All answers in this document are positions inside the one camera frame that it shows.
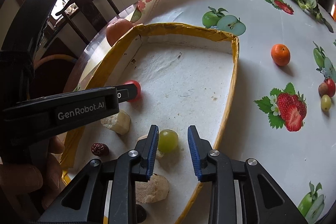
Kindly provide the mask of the person's left hand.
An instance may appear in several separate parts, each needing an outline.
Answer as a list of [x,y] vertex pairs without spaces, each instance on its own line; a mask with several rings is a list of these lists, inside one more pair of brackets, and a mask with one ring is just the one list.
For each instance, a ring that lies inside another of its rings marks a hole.
[[47,209],[65,188],[62,169],[55,157],[63,152],[62,141],[56,136],[52,137],[45,175],[33,165],[1,164],[1,188],[15,211],[22,217],[38,218],[40,209]]

